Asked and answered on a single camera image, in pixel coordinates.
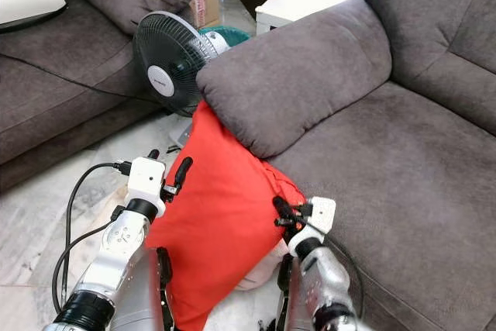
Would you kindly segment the red pillow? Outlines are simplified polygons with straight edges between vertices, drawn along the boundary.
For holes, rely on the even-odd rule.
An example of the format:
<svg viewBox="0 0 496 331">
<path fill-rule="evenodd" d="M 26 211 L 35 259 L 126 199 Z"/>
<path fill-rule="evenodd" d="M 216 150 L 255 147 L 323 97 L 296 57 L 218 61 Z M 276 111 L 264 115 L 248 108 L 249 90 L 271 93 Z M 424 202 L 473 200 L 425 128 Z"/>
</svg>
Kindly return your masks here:
<svg viewBox="0 0 496 331">
<path fill-rule="evenodd" d="M 209 313 L 282 241 L 273 197 L 305 198 L 288 176 L 242 146 L 206 103 L 196 107 L 181 192 L 152 222 L 145 245 L 167 250 L 170 308 L 180 331 L 202 331 Z"/>
</svg>

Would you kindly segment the pink soft pouf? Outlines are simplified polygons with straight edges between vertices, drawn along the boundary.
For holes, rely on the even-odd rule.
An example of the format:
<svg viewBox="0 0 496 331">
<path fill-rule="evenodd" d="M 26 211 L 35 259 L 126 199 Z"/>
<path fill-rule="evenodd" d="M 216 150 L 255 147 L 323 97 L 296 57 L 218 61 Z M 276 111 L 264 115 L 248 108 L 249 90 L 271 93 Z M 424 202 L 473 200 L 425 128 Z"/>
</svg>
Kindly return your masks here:
<svg viewBox="0 0 496 331">
<path fill-rule="evenodd" d="M 287 244 L 284 241 L 277 242 L 277 245 L 245 275 L 244 279 L 239 281 L 236 286 L 237 291 L 252 291 L 266 284 L 280 267 L 286 254 L 288 254 Z"/>
</svg>

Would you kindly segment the black table fan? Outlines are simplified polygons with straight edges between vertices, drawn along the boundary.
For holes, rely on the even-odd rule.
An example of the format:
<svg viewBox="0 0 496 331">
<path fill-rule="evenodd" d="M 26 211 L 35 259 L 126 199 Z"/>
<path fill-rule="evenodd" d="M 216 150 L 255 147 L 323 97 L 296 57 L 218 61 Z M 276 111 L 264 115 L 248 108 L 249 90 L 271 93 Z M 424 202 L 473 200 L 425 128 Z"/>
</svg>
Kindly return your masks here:
<svg viewBox="0 0 496 331">
<path fill-rule="evenodd" d="M 170 138 L 184 147 L 191 132 L 191 117 L 202 98 L 196 76 L 205 63 L 230 45 L 216 31 L 201 34 L 180 16 L 155 11 L 139 22 L 133 47 L 138 72 L 145 74 L 164 108 L 181 117 Z"/>
</svg>

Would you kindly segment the cardboard box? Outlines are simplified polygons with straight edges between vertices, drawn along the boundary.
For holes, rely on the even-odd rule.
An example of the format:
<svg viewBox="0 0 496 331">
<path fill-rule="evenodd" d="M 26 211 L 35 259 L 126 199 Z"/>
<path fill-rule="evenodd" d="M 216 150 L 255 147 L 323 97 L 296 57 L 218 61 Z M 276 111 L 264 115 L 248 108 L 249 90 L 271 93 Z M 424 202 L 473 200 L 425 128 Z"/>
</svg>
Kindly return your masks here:
<svg viewBox="0 0 496 331">
<path fill-rule="evenodd" d="M 191 25 L 196 29 L 218 26 L 220 23 L 219 0 L 191 0 Z"/>
</svg>

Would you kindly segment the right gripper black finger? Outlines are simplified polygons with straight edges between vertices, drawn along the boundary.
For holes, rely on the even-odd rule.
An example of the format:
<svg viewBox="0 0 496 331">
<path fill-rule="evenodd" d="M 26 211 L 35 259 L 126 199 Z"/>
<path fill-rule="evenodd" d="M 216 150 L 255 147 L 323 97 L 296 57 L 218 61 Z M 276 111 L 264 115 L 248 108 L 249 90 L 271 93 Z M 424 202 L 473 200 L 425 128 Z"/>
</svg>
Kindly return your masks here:
<svg viewBox="0 0 496 331">
<path fill-rule="evenodd" d="M 277 210 L 277 222 L 300 222 L 301 215 L 298 211 L 298 205 L 288 203 L 281 196 L 273 197 L 273 205 Z"/>
</svg>

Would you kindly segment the dark brown two-seat sofa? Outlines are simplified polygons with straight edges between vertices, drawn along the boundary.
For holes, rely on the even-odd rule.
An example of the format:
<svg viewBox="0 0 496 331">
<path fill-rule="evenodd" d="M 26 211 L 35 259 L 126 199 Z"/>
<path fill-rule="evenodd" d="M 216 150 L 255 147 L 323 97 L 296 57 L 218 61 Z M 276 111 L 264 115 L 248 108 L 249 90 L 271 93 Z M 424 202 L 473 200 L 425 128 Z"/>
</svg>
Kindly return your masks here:
<svg viewBox="0 0 496 331">
<path fill-rule="evenodd" d="M 496 0 L 347 0 L 198 73 L 203 101 L 307 196 L 379 331 L 496 331 Z"/>
</svg>

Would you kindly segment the teal plastic basket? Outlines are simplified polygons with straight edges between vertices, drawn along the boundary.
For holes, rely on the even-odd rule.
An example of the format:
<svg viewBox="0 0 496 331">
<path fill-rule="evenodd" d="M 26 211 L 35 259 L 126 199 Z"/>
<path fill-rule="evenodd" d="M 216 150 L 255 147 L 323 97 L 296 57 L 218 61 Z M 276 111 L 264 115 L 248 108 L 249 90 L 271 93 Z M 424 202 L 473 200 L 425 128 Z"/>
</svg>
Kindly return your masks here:
<svg viewBox="0 0 496 331">
<path fill-rule="evenodd" d="M 208 37 L 212 43 L 216 43 L 214 40 L 217 40 L 217 38 L 223 38 L 227 47 L 236 47 L 239 43 L 245 43 L 246 40 L 250 40 L 252 37 L 247 31 L 237 29 L 234 26 L 209 26 L 200 29 L 199 33 Z"/>
</svg>

